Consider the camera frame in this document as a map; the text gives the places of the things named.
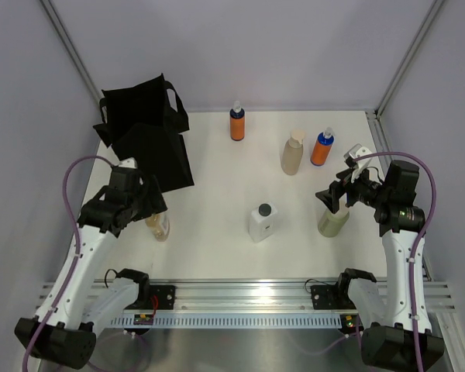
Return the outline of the clear amber liquid bottle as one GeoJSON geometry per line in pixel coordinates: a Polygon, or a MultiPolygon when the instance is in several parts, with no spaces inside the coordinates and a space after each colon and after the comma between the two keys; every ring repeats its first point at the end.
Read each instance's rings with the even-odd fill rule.
{"type": "Polygon", "coordinates": [[[159,242],[164,242],[170,233],[170,220],[167,212],[161,212],[145,219],[146,226],[150,228],[153,236],[159,242]]]}

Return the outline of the pale green round bottle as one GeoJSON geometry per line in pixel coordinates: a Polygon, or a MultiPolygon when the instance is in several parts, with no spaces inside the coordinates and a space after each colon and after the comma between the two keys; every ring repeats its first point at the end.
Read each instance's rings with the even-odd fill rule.
{"type": "Polygon", "coordinates": [[[348,208],[341,208],[337,213],[331,213],[326,209],[318,222],[318,231],[324,237],[336,237],[349,217],[350,210],[348,208]]]}

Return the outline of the beige pump bottle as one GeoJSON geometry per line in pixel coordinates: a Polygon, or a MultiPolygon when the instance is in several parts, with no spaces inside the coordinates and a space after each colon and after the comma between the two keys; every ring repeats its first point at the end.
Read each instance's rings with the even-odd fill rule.
{"type": "Polygon", "coordinates": [[[304,130],[293,129],[290,133],[290,138],[285,143],[281,157],[281,168],[288,175],[295,175],[298,172],[304,152],[304,139],[304,130]]]}

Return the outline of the orange spray bottle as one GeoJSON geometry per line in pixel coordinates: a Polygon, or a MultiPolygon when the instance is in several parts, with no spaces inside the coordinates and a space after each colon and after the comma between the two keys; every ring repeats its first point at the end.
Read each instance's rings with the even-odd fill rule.
{"type": "Polygon", "coordinates": [[[239,101],[235,101],[229,111],[229,129],[232,140],[240,141],[245,136],[245,110],[239,101]]]}
{"type": "Polygon", "coordinates": [[[331,127],[327,127],[324,131],[320,132],[310,157],[310,161],[313,165],[321,167],[325,164],[334,139],[334,131],[331,127]]]}

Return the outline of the white square bottle black cap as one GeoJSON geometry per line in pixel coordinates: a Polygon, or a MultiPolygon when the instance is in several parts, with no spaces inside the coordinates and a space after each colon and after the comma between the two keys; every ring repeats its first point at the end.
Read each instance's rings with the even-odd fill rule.
{"type": "Polygon", "coordinates": [[[271,203],[258,205],[251,213],[248,231],[252,241],[258,243],[269,237],[275,230],[277,209],[271,203]]]}

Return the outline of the black canvas bag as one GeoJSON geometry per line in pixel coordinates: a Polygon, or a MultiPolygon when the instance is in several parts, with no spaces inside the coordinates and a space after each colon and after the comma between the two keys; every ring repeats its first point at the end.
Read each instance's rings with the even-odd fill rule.
{"type": "Polygon", "coordinates": [[[99,101],[102,123],[94,129],[120,160],[134,158],[146,175],[156,177],[162,192],[194,184],[182,133],[188,114],[174,86],[161,74],[130,88],[104,90],[99,101]]]}

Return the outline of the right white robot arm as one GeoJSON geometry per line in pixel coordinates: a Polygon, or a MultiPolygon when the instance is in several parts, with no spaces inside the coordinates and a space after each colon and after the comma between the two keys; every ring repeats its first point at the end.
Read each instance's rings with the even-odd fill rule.
{"type": "Polygon", "coordinates": [[[432,333],[426,309],[422,254],[427,219],[415,206],[419,167],[394,160],[385,179],[370,179],[367,165],[351,158],[328,189],[316,193],[329,211],[360,202],[374,210],[387,266],[387,296],[382,298],[375,276],[345,269],[336,282],[336,300],[355,306],[363,325],[363,363],[392,371],[427,371],[444,354],[445,343],[432,333]]]}

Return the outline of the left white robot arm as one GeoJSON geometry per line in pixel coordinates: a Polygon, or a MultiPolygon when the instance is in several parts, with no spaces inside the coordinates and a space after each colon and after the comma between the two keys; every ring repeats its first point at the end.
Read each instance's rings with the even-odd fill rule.
{"type": "Polygon", "coordinates": [[[15,336],[30,357],[80,370],[91,358],[97,338],[127,308],[157,303],[149,276],[122,269],[91,305],[86,300],[95,276],[121,233],[131,222],[151,215],[150,190],[156,181],[138,169],[133,158],[111,168],[107,185],[74,220],[74,237],[64,265],[43,304],[31,318],[20,318],[15,336]]]}

